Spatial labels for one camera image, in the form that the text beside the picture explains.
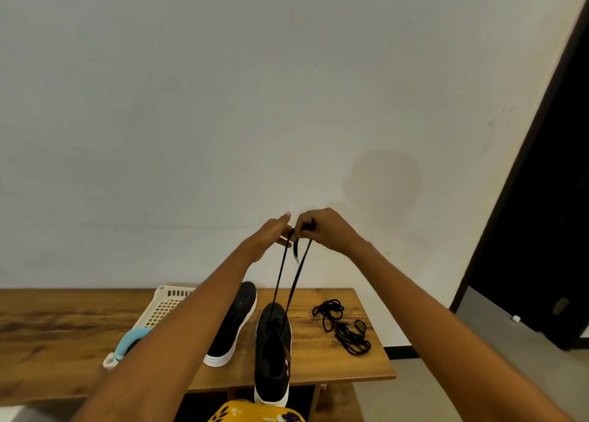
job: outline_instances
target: wooden table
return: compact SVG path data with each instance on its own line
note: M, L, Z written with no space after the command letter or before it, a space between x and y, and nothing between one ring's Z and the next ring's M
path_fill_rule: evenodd
M273 290L258 290L257 308L243 327L232 360L222 368L202 365L188 391L253 387L256 322ZM277 301L286 306L288 290ZM133 326L153 290L0 290L0 405L87 396L105 374L102 360ZM347 353L326 333L311 309L331 298L346 308L344 320L368 327L372 350ZM297 289L289 310L293 333L291 386L395 378L353 289ZM195 321L194 330L198 330Z

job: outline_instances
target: forearm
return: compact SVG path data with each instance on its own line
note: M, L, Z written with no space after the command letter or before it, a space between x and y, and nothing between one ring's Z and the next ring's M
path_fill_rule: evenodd
M122 360L76 421L173 420L237 293L254 250L244 241Z
M464 420L571 420L371 244L358 244L350 259L379 294Z

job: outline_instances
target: shoe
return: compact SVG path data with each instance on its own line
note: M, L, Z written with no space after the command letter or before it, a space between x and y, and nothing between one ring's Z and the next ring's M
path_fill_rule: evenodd
M291 382L291 348L291 322L284 307L269 303L260 314L256 327L256 403L286 406Z
M256 303L256 286L250 281L242 282L207 355L204 356L205 365L218 368L229 363L235 352L239 332L253 315Z

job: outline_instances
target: yellow shirt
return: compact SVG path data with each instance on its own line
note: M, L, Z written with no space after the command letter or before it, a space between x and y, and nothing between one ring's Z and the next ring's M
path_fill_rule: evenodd
M305 422L296 411L252 403L247 400L232 400L223 405L209 422Z

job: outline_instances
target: black shoelace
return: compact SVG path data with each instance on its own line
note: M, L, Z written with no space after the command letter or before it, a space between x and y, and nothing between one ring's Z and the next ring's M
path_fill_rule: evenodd
M312 219L311 222L304 222L302 225L302 230L309 230L313 231L315 229L315 219ZM293 228L289 232L289 236L286 240L286 247L284 247L284 254L282 255L282 263L280 264L280 271L278 273L278 281L276 281L276 289L274 290L274 299L272 299L272 307L270 308L270 318L266 324L268 327L276 327L276 323L272 323L272 312L274 311L274 303L276 302L276 293L278 292L278 286L280 285L280 278L282 277L282 270L284 269L284 260L286 259L286 253L289 250L289 243L291 238L295 234L295 229ZM303 259L298 262L298 240L295 241L293 244L293 253L296 262L298 262L298 269L296 271L296 275L294 277L294 281L291 287L291 293L289 294L289 300L286 303L286 309L284 310L284 317L282 318L282 322L280 323L279 333L282 333L284 329L284 323L286 323L286 314L289 311L289 307L291 306L291 300L293 299L293 294L295 293L296 283L298 282L298 277L300 276L301 270L303 270L303 264L305 263L305 258L307 257L307 253L309 252L309 247L311 246L311 240L307 244L307 248L305 249L305 254L303 255Z
M354 321L354 327L358 333L349 328L349 323L341 322L344 307L338 299L329 299L313 308L313 316L323 315L323 330L331 332L335 330L335 338L346 351L352 355L364 355L370 351L371 344L365 339L366 324L362 320Z

